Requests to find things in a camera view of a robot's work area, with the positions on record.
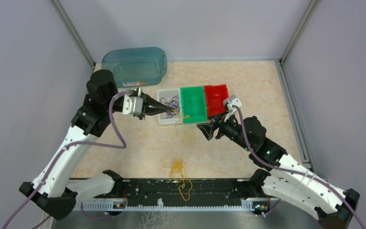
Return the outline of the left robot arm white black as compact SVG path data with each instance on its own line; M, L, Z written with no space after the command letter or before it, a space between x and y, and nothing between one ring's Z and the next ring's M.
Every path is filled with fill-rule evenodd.
M114 113L143 120L149 115L173 112L140 89L118 91L113 73L109 70L94 72L86 84L87 94L83 105L71 121L66 137L57 152L32 181L25 182L20 192L34 202L50 217L66 218L76 205L100 195L124 197L123 179L116 172L106 170L100 175L69 183L71 175L92 146L99 146L98 139L108 126L112 126L121 144L127 147L114 121Z

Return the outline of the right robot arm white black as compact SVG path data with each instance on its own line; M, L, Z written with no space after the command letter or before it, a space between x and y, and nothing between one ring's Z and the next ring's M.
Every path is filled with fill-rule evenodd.
M346 229L356 211L360 195L353 189L330 185L297 162L287 151L266 137L257 117L238 122L235 116L224 121L214 116L197 124L205 138L227 137L249 151L249 158L259 166L249 184L252 195L273 196L292 204L316 219L325 229Z

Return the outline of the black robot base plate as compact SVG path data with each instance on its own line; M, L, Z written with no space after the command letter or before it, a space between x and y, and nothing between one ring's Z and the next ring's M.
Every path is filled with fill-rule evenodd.
M98 198L120 198L129 207L154 207L158 200L165 207L239 206L249 198L266 198L261 188L249 179L161 179L130 178Z

